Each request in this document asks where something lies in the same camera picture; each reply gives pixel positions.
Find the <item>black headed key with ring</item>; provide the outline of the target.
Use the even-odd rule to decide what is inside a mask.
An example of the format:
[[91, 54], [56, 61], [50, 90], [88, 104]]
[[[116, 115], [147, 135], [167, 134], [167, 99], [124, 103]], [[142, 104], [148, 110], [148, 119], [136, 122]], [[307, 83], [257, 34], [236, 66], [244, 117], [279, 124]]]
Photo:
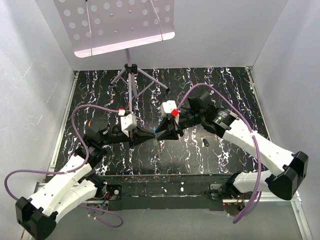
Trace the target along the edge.
[[210, 146], [210, 144], [209, 144], [209, 142], [208, 142], [208, 140], [207, 140], [206, 138], [203, 138], [203, 139], [202, 139], [202, 142], [203, 142], [203, 144], [204, 144], [205, 147], [208, 148], [208, 147]]

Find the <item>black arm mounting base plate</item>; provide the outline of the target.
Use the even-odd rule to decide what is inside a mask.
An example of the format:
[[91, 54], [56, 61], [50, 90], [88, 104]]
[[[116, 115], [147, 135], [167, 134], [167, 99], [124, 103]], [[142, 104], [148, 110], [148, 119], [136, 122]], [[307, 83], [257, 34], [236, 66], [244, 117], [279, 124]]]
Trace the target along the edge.
[[239, 209], [252, 193], [236, 197], [223, 188], [231, 174], [98, 175], [106, 183], [102, 199], [109, 211], [208, 209], [223, 211], [224, 203]]

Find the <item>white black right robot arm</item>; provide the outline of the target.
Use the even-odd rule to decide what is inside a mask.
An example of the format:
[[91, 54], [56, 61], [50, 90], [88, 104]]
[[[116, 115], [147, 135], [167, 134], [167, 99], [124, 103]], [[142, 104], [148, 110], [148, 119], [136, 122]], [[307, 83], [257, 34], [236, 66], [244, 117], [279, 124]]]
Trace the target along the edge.
[[162, 121], [155, 130], [159, 134], [157, 140], [178, 140], [185, 129], [202, 125], [207, 132], [235, 144], [267, 168], [261, 173], [233, 174], [222, 187], [230, 198], [237, 199], [243, 193], [252, 192], [257, 178], [260, 179], [259, 192], [271, 192], [286, 201], [293, 198], [307, 175], [309, 157], [306, 153], [293, 153], [250, 131], [237, 114], [227, 108], [216, 107], [208, 92], [187, 100], [189, 107], [182, 110], [174, 100], [161, 104]]

